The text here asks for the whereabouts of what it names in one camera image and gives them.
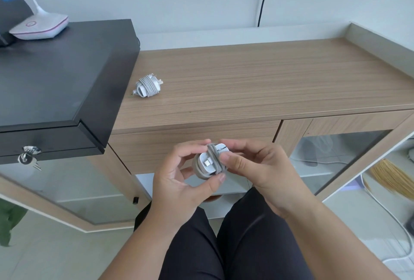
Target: forearm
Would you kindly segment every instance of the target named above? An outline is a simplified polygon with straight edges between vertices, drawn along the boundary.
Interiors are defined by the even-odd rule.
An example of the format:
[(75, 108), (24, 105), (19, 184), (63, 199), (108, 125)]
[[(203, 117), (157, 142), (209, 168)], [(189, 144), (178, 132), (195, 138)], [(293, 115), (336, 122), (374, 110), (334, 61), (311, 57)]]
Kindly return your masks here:
[(157, 280), (176, 230), (147, 217), (118, 252), (99, 280)]
[(290, 211), (287, 223), (316, 279), (397, 279), (316, 198)]

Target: green object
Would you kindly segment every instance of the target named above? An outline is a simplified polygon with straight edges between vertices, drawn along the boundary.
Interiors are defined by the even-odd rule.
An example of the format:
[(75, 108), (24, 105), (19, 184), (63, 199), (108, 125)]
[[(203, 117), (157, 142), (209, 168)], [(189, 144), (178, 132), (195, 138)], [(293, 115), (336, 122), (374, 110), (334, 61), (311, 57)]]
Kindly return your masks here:
[(12, 229), (22, 220), (27, 209), (0, 199), (0, 245), (8, 247)]

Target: cabinet door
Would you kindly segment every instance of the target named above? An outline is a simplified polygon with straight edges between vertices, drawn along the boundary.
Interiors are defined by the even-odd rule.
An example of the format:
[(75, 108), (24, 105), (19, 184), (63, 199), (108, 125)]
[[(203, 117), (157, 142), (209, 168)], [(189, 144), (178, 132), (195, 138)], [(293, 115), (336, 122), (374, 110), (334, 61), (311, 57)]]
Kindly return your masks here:
[[(110, 146), (104, 155), (40, 161), (38, 171), (0, 165), (0, 198), (84, 232), (132, 227), (146, 204), (137, 179)], [(132, 203), (139, 198), (139, 204)]]
[(153, 173), (165, 155), (179, 142), (210, 138), (257, 138), (272, 142), (279, 120), (174, 128), (111, 135), (109, 142), (132, 174)]
[(284, 120), (276, 135), (309, 189), (325, 199), (414, 126), (413, 110)]

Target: leg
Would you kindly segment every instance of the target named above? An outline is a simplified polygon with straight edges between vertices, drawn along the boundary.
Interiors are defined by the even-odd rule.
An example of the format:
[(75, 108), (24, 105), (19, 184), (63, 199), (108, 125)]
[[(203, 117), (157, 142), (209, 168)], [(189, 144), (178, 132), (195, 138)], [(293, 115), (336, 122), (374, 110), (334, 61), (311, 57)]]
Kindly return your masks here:
[[(150, 207), (151, 203), (139, 213), (134, 230), (145, 219)], [(168, 248), (159, 276), (159, 280), (166, 279), (224, 280), (217, 239), (200, 207), (179, 229)]]
[(313, 279), (287, 223), (250, 189), (217, 236), (226, 279)]

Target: broom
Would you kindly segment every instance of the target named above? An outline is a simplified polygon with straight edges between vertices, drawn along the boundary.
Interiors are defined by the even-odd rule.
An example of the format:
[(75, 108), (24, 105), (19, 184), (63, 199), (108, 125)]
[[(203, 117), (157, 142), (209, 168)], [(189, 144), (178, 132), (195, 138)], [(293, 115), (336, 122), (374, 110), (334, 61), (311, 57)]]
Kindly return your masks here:
[(387, 159), (373, 165), (369, 172), (371, 177), (391, 192), (397, 192), (414, 200), (414, 181), (404, 171)]

